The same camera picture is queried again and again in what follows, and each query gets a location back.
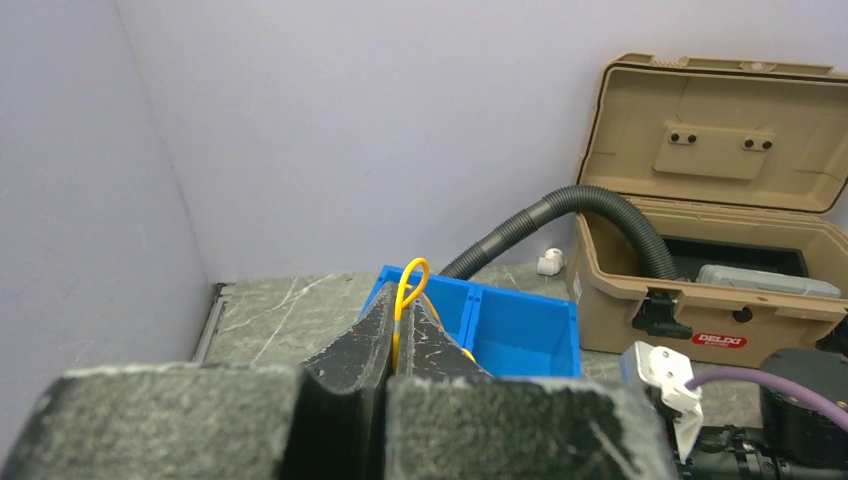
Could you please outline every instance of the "toolbox lid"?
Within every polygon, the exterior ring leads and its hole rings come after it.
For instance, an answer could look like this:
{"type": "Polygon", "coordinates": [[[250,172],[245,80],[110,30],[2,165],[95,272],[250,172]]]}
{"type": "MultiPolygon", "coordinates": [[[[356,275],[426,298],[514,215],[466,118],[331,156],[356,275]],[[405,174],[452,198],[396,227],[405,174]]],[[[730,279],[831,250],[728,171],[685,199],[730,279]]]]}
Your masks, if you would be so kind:
{"type": "Polygon", "coordinates": [[[832,67],[631,53],[611,63],[577,183],[813,214],[848,181],[848,76],[832,67]]]}

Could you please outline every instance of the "marble countertop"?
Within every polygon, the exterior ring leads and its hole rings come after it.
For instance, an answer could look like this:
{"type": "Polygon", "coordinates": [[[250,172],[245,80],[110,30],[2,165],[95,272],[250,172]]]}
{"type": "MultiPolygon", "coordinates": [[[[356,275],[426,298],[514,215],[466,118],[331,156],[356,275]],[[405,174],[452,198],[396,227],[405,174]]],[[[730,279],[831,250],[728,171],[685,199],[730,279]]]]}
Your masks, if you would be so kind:
{"type": "MultiPolygon", "coordinates": [[[[298,363],[328,345],[356,320],[377,274],[245,280],[223,300],[217,332],[206,361],[298,363]]],[[[537,275],[534,265],[488,267],[474,281],[567,298],[562,275],[537,275]]],[[[619,356],[581,352],[586,377],[617,381],[619,356]]],[[[695,364],[695,372],[708,370],[695,364]]],[[[760,426],[759,390],[751,384],[724,382],[704,387],[706,425],[760,426]]]]}

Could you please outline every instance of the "white wall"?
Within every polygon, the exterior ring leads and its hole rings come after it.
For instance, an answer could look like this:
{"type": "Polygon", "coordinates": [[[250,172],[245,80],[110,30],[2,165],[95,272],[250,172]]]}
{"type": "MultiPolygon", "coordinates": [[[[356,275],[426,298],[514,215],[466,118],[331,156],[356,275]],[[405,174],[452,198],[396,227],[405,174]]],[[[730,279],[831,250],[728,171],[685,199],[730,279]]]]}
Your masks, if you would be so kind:
{"type": "Polygon", "coordinates": [[[214,280],[446,263],[570,183],[626,51],[848,70],[844,0],[117,2],[214,280]]]}
{"type": "Polygon", "coordinates": [[[63,370],[191,356],[211,287],[112,0],[0,8],[0,462],[63,370]]]}

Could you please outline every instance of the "white plug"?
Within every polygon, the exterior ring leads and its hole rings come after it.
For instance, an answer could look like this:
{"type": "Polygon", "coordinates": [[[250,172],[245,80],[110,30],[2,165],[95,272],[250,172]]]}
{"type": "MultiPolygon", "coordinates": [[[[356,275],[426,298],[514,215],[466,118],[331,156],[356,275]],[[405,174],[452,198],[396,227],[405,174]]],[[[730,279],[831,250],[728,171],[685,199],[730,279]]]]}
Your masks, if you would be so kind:
{"type": "Polygon", "coordinates": [[[552,277],[562,270],[562,250],[549,248],[545,250],[545,256],[539,257],[536,264],[536,273],[552,277]]]}
{"type": "Polygon", "coordinates": [[[636,342],[621,356],[621,376],[630,385],[659,388],[662,402],[680,413],[674,419],[674,436],[680,461],[685,462],[704,425],[701,389],[691,391],[685,385],[694,376],[689,357],[670,348],[636,342]]]}

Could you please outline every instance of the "blue plastic bin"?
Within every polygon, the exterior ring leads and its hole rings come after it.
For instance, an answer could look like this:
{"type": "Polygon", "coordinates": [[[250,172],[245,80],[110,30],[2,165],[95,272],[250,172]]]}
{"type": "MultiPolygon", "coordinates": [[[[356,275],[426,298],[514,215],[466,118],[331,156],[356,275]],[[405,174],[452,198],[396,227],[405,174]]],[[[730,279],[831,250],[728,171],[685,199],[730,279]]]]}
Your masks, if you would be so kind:
{"type": "MultiPolygon", "coordinates": [[[[383,267],[362,312],[385,282],[399,282],[402,273],[383,267]]],[[[409,278],[417,285],[421,273],[409,278]]],[[[438,275],[430,275],[424,293],[445,330],[492,375],[582,376],[573,303],[438,275]]]]}
{"type": "MultiPolygon", "coordinates": [[[[377,277],[374,288],[371,289],[371,293],[368,295],[365,307],[362,308],[362,313],[365,313],[365,308],[371,304],[371,301],[374,300],[374,297],[383,287],[383,284],[386,282],[400,282],[401,274],[403,274],[403,268],[388,265],[383,267],[383,271],[377,277]]],[[[410,285],[418,285],[420,281],[421,272],[413,272],[409,276],[410,285]]],[[[427,280],[427,286],[424,287],[424,294],[433,302],[433,307],[439,313],[439,319],[442,321],[445,331],[459,345],[463,344],[465,336],[468,333],[468,318],[471,316],[471,306],[476,299],[476,289],[477,284],[475,283],[432,274],[427,280]]]]}
{"type": "Polygon", "coordinates": [[[492,375],[580,377],[571,302],[481,285],[465,348],[492,375]]]}

